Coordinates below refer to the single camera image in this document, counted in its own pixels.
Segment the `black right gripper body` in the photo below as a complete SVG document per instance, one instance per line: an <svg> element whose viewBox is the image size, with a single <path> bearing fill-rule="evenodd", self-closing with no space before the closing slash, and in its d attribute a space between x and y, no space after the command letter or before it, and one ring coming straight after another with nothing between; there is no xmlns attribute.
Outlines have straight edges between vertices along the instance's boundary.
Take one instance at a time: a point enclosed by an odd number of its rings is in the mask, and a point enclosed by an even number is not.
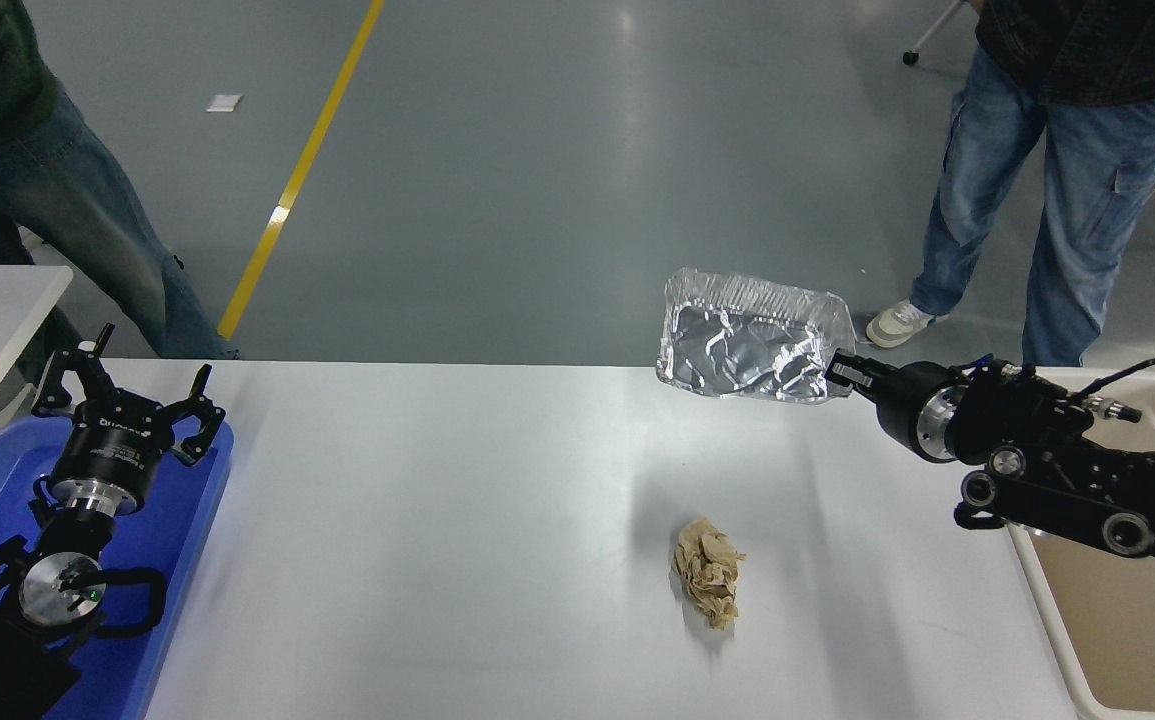
<svg viewBox="0 0 1155 720"><path fill-rule="evenodd" d="M903 366L880 363L879 366L879 374L871 381L871 401L877 407L880 428L921 459L942 462L942 450L929 450L919 435L925 406L942 388L942 366L929 361Z"/></svg>

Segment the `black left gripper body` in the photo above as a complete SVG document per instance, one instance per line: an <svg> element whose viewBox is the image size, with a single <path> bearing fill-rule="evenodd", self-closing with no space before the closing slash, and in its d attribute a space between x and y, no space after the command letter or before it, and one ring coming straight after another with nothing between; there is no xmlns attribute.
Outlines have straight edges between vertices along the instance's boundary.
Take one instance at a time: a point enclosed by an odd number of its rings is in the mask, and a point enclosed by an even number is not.
<svg viewBox="0 0 1155 720"><path fill-rule="evenodd" d="M122 489L147 489L173 441L165 406L125 410L79 404L73 429L53 466L53 484L97 480Z"/></svg>

